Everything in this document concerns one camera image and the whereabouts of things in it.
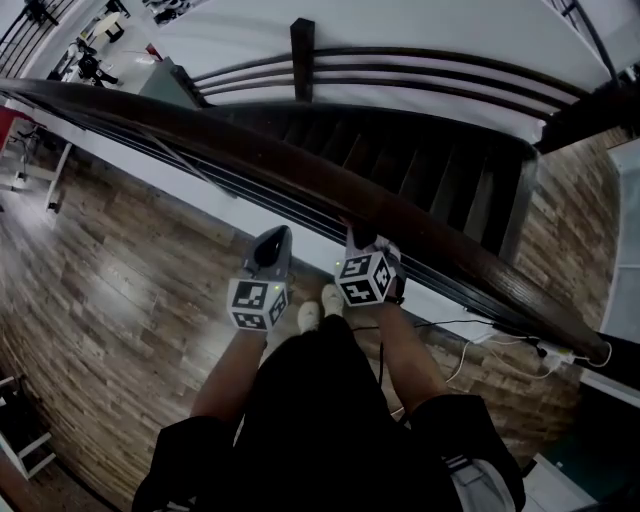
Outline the frosted glass partition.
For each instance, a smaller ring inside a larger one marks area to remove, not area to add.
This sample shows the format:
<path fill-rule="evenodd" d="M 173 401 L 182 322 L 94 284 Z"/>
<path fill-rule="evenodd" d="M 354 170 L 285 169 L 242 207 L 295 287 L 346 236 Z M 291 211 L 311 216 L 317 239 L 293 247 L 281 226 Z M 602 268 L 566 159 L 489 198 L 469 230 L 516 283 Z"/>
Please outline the frosted glass partition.
<path fill-rule="evenodd" d="M 608 155 L 619 176 L 619 236 L 609 298 L 601 328 L 640 344 L 640 137 Z"/>

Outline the person's right forearm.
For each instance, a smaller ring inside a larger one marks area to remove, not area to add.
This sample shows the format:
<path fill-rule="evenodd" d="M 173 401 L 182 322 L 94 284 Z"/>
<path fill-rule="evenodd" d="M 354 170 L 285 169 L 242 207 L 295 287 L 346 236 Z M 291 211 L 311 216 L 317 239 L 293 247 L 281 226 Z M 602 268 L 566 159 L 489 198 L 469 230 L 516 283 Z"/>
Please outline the person's right forearm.
<path fill-rule="evenodd" d="M 405 312 L 396 304 L 373 307 L 394 390 L 408 414 L 449 392 L 445 377 Z"/>

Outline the grey waist bag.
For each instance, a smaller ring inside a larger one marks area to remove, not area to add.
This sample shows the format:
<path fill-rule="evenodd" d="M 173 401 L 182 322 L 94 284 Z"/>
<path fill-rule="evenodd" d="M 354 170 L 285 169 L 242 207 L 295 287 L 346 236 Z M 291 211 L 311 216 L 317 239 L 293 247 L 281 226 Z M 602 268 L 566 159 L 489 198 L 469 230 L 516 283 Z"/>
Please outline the grey waist bag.
<path fill-rule="evenodd" d="M 507 484 L 491 463 L 464 456 L 444 462 L 463 512 L 516 512 Z"/>

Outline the dark wooden staircase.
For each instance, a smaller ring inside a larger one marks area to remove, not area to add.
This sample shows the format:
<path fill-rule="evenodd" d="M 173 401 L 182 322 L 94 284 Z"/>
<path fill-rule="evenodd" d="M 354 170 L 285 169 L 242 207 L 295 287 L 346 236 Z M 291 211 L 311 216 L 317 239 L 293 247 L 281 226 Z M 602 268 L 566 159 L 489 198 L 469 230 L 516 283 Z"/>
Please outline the dark wooden staircase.
<path fill-rule="evenodd" d="M 397 194 L 513 263 L 537 155 L 528 143 L 440 117 L 327 104 L 218 106 L 210 115 L 286 142 Z"/>

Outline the round white table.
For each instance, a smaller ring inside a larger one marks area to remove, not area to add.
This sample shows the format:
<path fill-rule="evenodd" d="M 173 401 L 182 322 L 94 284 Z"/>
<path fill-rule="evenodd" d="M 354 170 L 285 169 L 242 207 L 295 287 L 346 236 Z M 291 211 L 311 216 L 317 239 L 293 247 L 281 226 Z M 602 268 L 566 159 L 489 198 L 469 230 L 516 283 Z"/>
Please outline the round white table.
<path fill-rule="evenodd" d="M 124 34 L 123 27 L 119 24 L 120 12 L 112 12 L 101 19 L 94 27 L 93 36 L 106 35 L 110 43 L 115 43 Z"/>

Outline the person's left forearm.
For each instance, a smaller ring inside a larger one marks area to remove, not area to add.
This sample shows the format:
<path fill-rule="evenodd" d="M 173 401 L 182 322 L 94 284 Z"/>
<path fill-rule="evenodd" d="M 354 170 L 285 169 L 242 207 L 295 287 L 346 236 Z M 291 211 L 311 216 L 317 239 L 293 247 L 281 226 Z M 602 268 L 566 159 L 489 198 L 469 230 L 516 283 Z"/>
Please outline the person's left forearm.
<path fill-rule="evenodd" d="M 264 332 L 237 331 L 198 391 L 190 416 L 238 425 L 266 346 Z"/>

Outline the black metal stair railing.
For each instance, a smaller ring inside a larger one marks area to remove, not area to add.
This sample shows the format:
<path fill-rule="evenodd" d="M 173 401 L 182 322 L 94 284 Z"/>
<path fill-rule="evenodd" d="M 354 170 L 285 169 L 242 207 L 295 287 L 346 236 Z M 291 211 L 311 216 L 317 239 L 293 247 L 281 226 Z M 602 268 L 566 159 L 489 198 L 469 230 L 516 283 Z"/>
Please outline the black metal stair railing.
<path fill-rule="evenodd" d="M 607 51 L 602 38 L 592 20 L 590 19 L 586 9 L 580 0 L 546 0 L 550 6 L 556 10 L 570 25 L 586 39 L 590 39 L 605 65 L 609 75 L 609 84 L 619 89 L 621 87 L 619 75 L 615 69 L 613 61 Z"/>

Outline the white power strip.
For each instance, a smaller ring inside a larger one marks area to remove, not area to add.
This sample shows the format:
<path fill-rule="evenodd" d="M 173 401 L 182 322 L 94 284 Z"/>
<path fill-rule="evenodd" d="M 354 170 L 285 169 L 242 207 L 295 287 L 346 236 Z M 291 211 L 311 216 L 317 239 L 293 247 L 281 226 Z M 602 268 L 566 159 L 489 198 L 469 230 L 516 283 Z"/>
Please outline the white power strip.
<path fill-rule="evenodd" d="M 548 370 L 556 370 L 562 364 L 572 365 L 575 354 L 572 350 L 557 346 L 552 343 L 539 341 L 536 345 L 538 354 L 542 357 L 542 364 Z"/>

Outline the tall dark wooden post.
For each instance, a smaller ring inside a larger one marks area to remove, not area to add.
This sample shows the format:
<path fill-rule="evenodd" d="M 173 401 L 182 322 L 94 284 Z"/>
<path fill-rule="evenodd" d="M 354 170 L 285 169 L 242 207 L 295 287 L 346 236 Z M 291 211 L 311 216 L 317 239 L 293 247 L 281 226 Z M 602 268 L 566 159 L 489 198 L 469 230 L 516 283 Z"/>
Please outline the tall dark wooden post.
<path fill-rule="evenodd" d="M 558 112 L 534 147 L 548 154 L 616 127 L 640 136 L 640 81 L 607 84 Z"/>

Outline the dark wooden handrail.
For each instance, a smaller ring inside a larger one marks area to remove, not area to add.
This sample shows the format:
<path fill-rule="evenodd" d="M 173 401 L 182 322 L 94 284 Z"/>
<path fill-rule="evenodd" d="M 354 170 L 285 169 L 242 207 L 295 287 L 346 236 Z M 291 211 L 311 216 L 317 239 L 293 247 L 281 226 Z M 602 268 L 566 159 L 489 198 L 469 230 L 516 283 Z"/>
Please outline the dark wooden handrail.
<path fill-rule="evenodd" d="M 66 114 L 78 112 L 147 132 L 242 177 L 374 229 L 414 258 L 496 302 L 531 334 L 595 364 L 611 353 L 598 333 L 531 279 L 397 195 L 285 143 L 166 102 L 117 90 L 34 79 L 0 79 L 0 92 Z"/>

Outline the person's black clothing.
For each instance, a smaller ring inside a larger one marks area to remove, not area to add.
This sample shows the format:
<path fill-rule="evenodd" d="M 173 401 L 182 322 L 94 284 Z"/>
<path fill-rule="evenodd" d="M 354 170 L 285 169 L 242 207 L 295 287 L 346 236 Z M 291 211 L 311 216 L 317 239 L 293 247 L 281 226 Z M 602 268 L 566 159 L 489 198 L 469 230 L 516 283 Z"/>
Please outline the person's black clothing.
<path fill-rule="evenodd" d="M 348 323 L 330 316 L 261 365 L 241 426 L 192 417 L 163 428 L 132 512 L 278 512 L 394 502 L 463 512 L 445 459 L 491 463 L 516 512 L 520 470 L 484 401 L 445 394 L 394 420 Z"/>

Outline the short dark wooden post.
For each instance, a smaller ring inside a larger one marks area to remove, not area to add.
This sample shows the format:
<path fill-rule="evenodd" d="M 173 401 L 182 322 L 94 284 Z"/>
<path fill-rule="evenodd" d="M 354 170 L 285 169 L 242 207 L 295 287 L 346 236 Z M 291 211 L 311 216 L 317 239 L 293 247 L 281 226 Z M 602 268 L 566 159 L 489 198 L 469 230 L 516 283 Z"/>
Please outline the short dark wooden post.
<path fill-rule="evenodd" d="M 298 18 L 290 26 L 291 57 L 295 99 L 299 102 L 313 101 L 313 73 L 315 50 L 315 23 Z"/>

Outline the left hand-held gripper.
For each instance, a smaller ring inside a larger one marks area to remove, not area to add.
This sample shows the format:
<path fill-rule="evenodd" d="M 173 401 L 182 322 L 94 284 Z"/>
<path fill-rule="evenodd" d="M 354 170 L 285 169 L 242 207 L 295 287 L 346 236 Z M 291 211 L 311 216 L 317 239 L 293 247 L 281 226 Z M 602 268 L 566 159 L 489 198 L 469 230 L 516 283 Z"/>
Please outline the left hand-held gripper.
<path fill-rule="evenodd" d="M 231 279 L 227 291 L 227 312 L 238 329 L 270 332 L 282 318 L 290 303 L 291 250 L 292 233 L 286 225 L 253 240 L 243 269 L 258 275 Z"/>

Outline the white metal rack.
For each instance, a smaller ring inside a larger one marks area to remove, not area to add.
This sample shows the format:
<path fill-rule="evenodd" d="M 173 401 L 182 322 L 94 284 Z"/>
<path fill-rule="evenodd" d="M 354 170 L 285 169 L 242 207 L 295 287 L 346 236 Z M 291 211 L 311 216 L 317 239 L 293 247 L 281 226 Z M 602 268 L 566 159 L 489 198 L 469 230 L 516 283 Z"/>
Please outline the white metal rack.
<path fill-rule="evenodd" d="M 56 458 L 48 446 L 51 438 L 22 381 L 14 376 L 0 379 L 0 450 L 25 480 L 31 480 Z"/>

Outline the dark wooden stair rails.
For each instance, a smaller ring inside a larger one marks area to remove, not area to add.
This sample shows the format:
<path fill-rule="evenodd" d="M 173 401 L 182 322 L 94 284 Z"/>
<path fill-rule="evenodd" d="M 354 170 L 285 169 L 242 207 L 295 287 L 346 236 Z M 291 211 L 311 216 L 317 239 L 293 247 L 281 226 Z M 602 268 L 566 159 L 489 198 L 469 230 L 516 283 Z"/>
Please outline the dark wooden stair rails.
<path fill-rule="evenodd" d="M 201 97 L 290 87 L 291 51 L 226 66 L 191 79 Z M 364 86 L 435 93 L 550 118 L 590 93 L 526 67 L 460 52 L 399 46 L 337 46 L 314 50 L 316 86 Z"/>

